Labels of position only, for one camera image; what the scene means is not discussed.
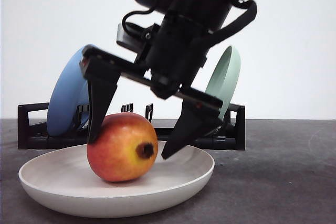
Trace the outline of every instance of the robotic arm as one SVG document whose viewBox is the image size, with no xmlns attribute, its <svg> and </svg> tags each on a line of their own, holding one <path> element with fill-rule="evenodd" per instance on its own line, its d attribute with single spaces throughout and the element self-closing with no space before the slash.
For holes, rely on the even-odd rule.
<svg viewBox="0 0 336 224">
<path fill-rule="evenodd" d="M 88 80 L 90 119 L 88 142 L 95 141 L 120 76 L 149 86 L 162 99 L 183 99 L 181 116 L 162 152 L 168 158 L 192 140 L 222 124 L 222 101 L 191 88 L 208 50 L 242 30 L 256 17 L 254 1 L 243 0 L 136 0 L 148 7 L 125 15 L 118 27 L 117 43 L 137 53 L 129 62 L 93 46 L 83 50 L 80 62 Z M 246 11 L 221 28 L 232 6 Z M 134 14 L 163 13 L 161 25 L 142 28 L 128 23 Z M 151 71 L 151 79 L 144 77 Z"/>
</svg>

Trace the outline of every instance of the white bowl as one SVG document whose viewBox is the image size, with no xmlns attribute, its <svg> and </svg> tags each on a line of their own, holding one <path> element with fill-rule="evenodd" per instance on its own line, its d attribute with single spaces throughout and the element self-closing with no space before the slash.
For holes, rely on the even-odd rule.
<svg viewBox="0 0 336 224">
<path fill-rule="evenodd" d="M 186 146 L 163 160 L 165 142 L 151 170 L 121 183 L 105 182 L 90 168 L 86 145 L 64 148 L 38 156 L 19 171 L 26 192 L 45 207 L 69 215 L 118 218 L 149 214 L 191 198 L 209 181 L 213 158 Z"/>
</svg>

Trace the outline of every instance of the black cable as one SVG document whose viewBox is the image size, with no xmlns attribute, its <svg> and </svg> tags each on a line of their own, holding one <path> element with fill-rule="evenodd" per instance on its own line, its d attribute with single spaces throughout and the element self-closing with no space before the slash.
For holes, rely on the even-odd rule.
<svg viewBox="0 0 336 224">
<path fill-rule="evenodd" d="M 130 13 L 127 13 L 127 14 L 123 17 L 122 22 L 121 22 L 121 24 L 122 24 L 122 28 L 124 29 L 124 31 L 125 31 L 129 36 L 131 36 L 131 37 L 140 38 L 140 36 L 141 36 L 140 34 L 134 33 L 133 31 L 131 31 L 131 30 L 128 29 L 128 27 L 127 27 L 127 25 L 126 25 L 126 20 L 127 20 L 130 16 L 133 16 L 133 15 L 135 15 L 135 14 L 146 15 L 146 14 L 150 14 L 150 13 L 152 13 L 153 11 L 155 11 L 155 9 L 156 9 L 156 7 L 157 7 L 159 1 L 160 1 L 160 0 L 155 0 L 154 5 L 153 5 L 151 8 L 149 8 L 148 10 L 134 10 L 134 11 L 132 11 L 132 12 L 130 12 Z"/>
</svg>

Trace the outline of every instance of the plate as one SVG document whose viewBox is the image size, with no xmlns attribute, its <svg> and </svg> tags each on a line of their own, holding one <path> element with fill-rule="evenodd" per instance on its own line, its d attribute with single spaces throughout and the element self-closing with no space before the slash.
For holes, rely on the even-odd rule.
<svg viewBox="0 0 336 224">
<path fill-rule="evenodd" d="M 230 105 L 235 92 L 240 72 L 240 55 L 236 48 L 229 46 L 217 63 L 210 78 L 205 93 L 223 101 L 219 118 L 223 116 Z"/>
<path fill-rule="evenodd" d="M 79 67 L 83 49 L 71 57 L 54 87 L 47 114 L 47 131 L 50 136 L 60 136 L 75 130 L 73 120 L 77 106 L 89 104 L 88 83 Z M 79 128 L 88 120 L 89 112 L 84 112 Z"/>
<path fill-rule="evenodd" d="M 165 142 L 159 141 L 162 152 Z M 21 184 L 32 199 L 52 210 L 92 218 L 149 214 L 173 207 L 199 192 L 214 169 L 205 151 L 186 146 L 164 160 L 157 155 L 145 175 L 110 183 L 90 168 L 86 145 L 38 156 L 19 170 Z"/>
</svg>

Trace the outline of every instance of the apple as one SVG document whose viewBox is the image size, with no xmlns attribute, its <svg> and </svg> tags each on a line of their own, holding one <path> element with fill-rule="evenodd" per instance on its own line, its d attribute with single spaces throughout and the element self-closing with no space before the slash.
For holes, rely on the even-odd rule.
<svg viewBox="0 0 336 224">
<path fill-rule="evenodd" d="M 158 154 L 157 139 L 152 124 L 138 114 L 108 115 L 96 140 L 87 144 L 90 167 L 110 182 L 138 178 L 154 164 Z"/>
</svg>

